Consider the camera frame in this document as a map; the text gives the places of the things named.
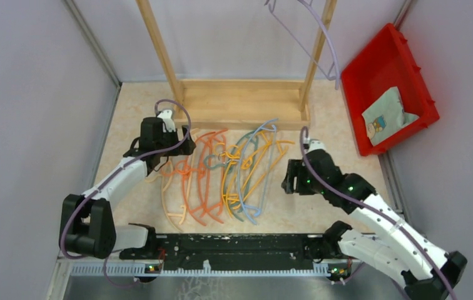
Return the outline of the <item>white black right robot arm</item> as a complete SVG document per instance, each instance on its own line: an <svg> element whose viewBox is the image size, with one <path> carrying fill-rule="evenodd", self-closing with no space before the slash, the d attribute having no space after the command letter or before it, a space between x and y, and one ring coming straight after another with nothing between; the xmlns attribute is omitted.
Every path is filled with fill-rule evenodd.
<svg viewBox="0 0 473 300"><path fill-rule="evenodd" d="M456 299L467 265L459 251L447 252L399 216L366 179L343 173L324 149L289 159L281 187L287 194L321 195L332 206L370 227L375 238L336 221L323 234L332 258L350 256L387 275L409 299Z"/></svg>

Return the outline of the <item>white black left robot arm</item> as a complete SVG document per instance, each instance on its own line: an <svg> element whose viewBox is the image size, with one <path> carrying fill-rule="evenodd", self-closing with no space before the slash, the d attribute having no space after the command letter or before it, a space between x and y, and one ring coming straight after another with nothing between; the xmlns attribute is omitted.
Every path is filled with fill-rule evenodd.
<svg viewBox="0 0 473 300"><path fill-rule="evenodd" d="M170 110L141 122L140 136L119 164L97 185L82 194L69 194L62 203L59 248L65 257L107 258L113 251L134 249L149 259L159 250L154 229L145 225L116 226L113 208L160 164L162 158L191 155L196 147L189 127L178 131Z"/></svg>

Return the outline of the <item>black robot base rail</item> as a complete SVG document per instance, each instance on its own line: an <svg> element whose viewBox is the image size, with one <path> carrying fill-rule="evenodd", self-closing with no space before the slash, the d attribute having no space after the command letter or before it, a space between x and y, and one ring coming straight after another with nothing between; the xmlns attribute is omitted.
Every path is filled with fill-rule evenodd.
<svg viewBox="0 0 473 300"><path fill-rule="evenodd" d="M152 234L145 246L122 249L106 262L85 261L73 276L319 277L345 284L360 271L355 259L336 254L322 234Z"/></svg>

